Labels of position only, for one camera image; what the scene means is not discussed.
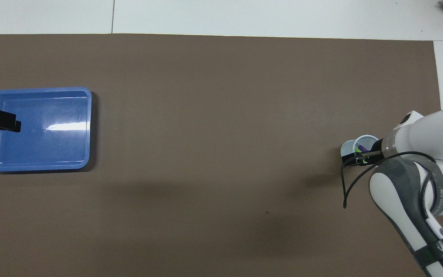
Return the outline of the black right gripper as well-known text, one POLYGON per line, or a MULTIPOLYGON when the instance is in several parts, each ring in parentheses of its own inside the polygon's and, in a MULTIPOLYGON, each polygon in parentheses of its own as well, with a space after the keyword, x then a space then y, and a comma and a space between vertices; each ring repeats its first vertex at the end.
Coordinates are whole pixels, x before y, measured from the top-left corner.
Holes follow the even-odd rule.
MULTIPOLYGON (((387 157, 387 145, 384 140, 377 140, 371 147, 370 150, 370 158, 371 159, 384 159, 387 157)), ((364 161, 364 157, 362 153, 354 152, 347 155, 342 156, 342 165, 344 167, 352 167, 356 165, 363 166, 366 162, 364 161)))

